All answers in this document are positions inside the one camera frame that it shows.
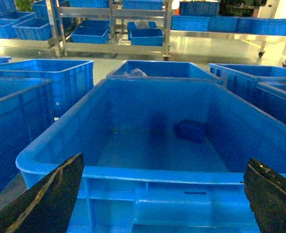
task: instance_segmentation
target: floor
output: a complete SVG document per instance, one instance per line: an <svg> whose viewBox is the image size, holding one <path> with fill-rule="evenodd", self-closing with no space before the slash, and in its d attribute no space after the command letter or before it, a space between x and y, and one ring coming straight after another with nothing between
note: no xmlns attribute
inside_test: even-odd
<svg viewBox="0 0 286 233"><path fill-rule="evenodd" d="M285 43L268 43L263 58L258 57L260 41L219 40L187 37L171 38L170 61L192 62L209 70L209 63L233 63L251 65L282 66L286 55ZM26 50L0 47L0 56L12 56L12 61L34 58L55 58L53 49ZM106 75L118 68L123 60L162 60L160 55L126 55L70 52L68 59L93 60L94 83L97 84ZM13 201L26 190L23 178L19 174L0 194L0 209Z"/></svg>

